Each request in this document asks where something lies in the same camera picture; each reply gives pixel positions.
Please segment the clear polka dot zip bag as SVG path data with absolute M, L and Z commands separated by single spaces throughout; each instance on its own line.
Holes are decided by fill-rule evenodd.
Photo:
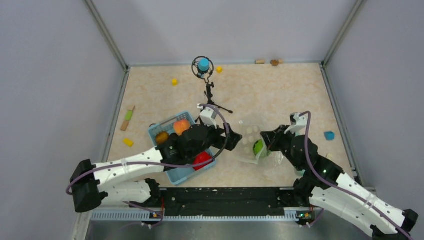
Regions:
M 283 162 L 283 154 L 268 150 L 264 138 L 260 135 L 268 126 L 260 115 L 253 114 L 239 120 L 235 131 L 242 135 L 242 139 L 233 150 L 238 161 L 267 167 L 276 167 Z

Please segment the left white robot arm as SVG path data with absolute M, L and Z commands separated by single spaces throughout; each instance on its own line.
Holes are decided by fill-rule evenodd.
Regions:
M 156 206 L 161 198 L 160 185 L 154 179 L 134 179 L 177 168 L 192 168 L 198 155 L 209 148 L 232 151 L 242 140 L 228 123 L 223 128 L 194 124 L 182 135 L 170 134 L 168 139 L 145 152 L 106 163 L 81 161 L 70 178 L 66 193 L 73 198 L 77 213 L 85 213 L 102 204 L 138 203 Z

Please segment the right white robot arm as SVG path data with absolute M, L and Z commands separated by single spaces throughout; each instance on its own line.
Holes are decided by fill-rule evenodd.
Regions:
M 280 152 L 303 176 L 293 184 L 293 200 L 309 203 L 351 223 L 374 240 L 410 240 L 419 215 L 398 209 L 356 182 L 339 165 L 318 153 L 307 135 L 281 125 L 260 136 L 268 151 Z

